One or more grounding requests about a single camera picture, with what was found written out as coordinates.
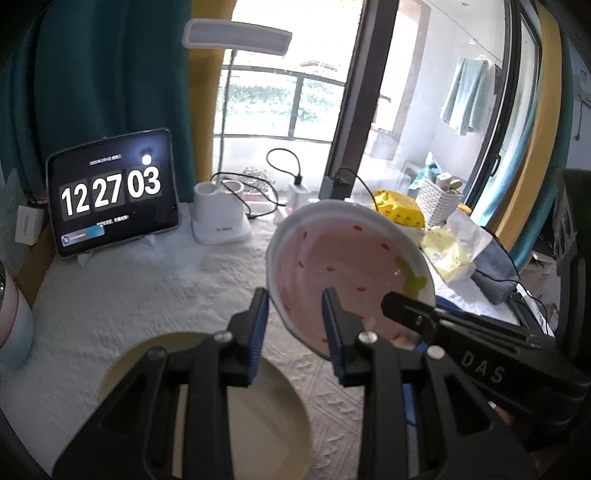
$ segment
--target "table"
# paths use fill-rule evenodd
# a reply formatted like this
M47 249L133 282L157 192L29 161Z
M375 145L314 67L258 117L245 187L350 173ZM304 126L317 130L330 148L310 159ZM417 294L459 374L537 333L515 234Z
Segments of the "table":
M200 245L183 222L157 235L97 252L85 267L56 258L33 307L35 339L26 365L0 368L0 408L33 458L48 473L96 407L100 383L125 351L155 335L215 332L245 310L265 284L271 217L253 221L252 238ZM511 323L471 280L453 289L432 271L436 292L459 307ZM310 416L314 456L306 476L353 479L359 454L362 389L344 390L330 363L295 340L271 309L263 355L293 383Z

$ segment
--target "digital clock display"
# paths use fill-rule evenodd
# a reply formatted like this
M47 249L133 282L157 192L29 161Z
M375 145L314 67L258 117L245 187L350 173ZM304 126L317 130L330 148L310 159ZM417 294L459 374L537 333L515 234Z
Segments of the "digital clock display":
M173 228L180 220L166 129L52 155L47 190L62 257Z

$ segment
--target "screw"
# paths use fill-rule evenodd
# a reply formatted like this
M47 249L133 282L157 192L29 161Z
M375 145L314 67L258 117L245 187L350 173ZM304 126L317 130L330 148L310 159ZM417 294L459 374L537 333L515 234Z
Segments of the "screw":
M427 348L427 355L434 360L441 360L445 356L445 350L439 345L431 345Z
M378 341L378 334L371 330L364 330L359 334L359 340L361 343L369 345Z
M228 343L231 342L234 336L232 332L228 332L227 330L222 330L221 332L216 332L213 334L213 339L217 343Z
M160 360L166 356L166 350L161 346L155 346L146 352L150 360Z

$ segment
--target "hanging towel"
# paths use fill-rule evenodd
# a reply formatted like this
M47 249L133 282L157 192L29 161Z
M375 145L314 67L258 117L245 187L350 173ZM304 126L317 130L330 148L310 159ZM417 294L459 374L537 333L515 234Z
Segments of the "hanging towel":
M489 63L486 60L457 61L452 85L441 109L441 119L459 135L480 128L489 92Z

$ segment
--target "beige plate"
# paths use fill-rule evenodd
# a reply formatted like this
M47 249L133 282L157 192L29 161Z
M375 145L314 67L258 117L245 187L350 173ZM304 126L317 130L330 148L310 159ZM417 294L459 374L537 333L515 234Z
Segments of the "beige plate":
M169 333L147 340L122 355L105 375L102 401L153 346L169 352L191 348L203 333ZM184 412L187 388L179 395L173 475L182 478ZM288 379L267 360L249 388L228 389L230 441L236 480L301 480L310 466L310 420Z

